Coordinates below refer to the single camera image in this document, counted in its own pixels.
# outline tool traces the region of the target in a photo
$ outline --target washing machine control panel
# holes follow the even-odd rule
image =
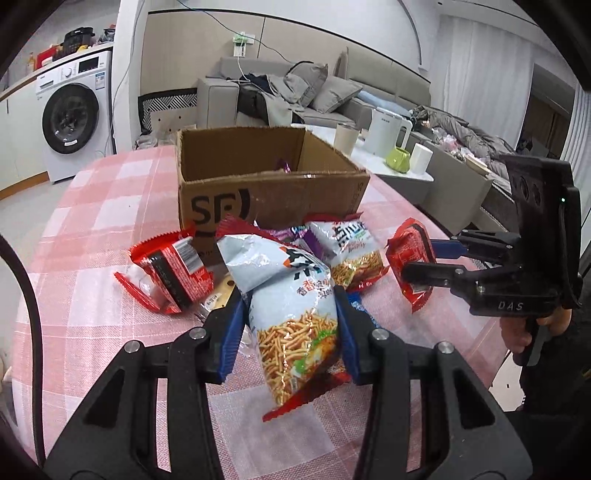
[[[76,77],[88,75],[95,70],[105,70],[109,55],[110,52],[107,50],[100,51],[42,73],[35,81],[37,95],[42,95],[45,90],[55,88],[61,83],[71,82]]]

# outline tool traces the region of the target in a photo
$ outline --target table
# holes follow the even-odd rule
[[[372,176],[362,219],[381,245],[406,218],[442,232],[395,190]],[[174,147],[102,158],[81,171],[52,214],[29,265],[44,339],[46,448],[104,367],[130,339],[145,345],[170,342],[196,324],[188,315],[146,311],[123,291],[113,272],[129,264],[128,248],[178,228]],[[462,259],[474,269],[471,260]],[[490,385],[506,349],[498,322],[472,317],[463,300],[435,288],[426,306],[411,314],[392,273],[363,295],[366,308],[407,342],[432,346],[452,341]],[[21,305],[14,336],[13,392],[21,440],[33,456],[31,430],[31,338]],[[268,423],[273,407],[258,360],[239,354],[223,385],[208,386],[213,430],[226,479],[351,478],[363,438],[370,387],[343,385]],[[159,465],[168,467],[165,381],[157,401]],[[413,416],[413,424],[418,416]],[[413,430],[416,465],[420,431]]]
[[[306,129],[330,145],[335,143],[336,129],[334,128],[306,125]],[[366,151],[363,148],[364,144],[365,140],[359,137],[353,148],[351,161],[358,167],[365,168],[368,172],[377,175],[413,205],[420,205],[429,193],[433,177],[427,172],[417,174],[412,171],[400,173],[393,170],[384,163],[382,157]]]

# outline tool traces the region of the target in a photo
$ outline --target white curtain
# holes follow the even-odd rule
[[[591,93],[583,91],[579,84],[574,93],[569,133],[560,159],[570,163],[574,185],[581,194],[582,253],[591,240]]]
[[[515,147],[533,67],[533,43],[490,25],[444,15],[431,65],[431,104]]]

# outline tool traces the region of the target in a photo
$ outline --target clothing pile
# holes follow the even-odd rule
[[[509,175],[505,164],[499,161],[500,155],[514,154],[515,150],[500,137],[489,135],[478,127],[470,125],[462,118],[451,115],[429,106],[418,106],[413,110],[413,118],[416,123],[428,121],[429,127],[440,127],[447,135],[442,136],[448,144],[453,140],[459,142],[457,150],[462,151],[462,145],[474,157],[483,161],[494,173],[505,180]]]

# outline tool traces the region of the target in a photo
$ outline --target paper cup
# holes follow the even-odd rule
[[[421,175],[427,171],[433,152],[421,144],[415,144],[413,154],[410,157],[410,170]]]
[[[336,126],[334,147],[350,157],[358,136],[359,130],[355,127],[339,124]]]

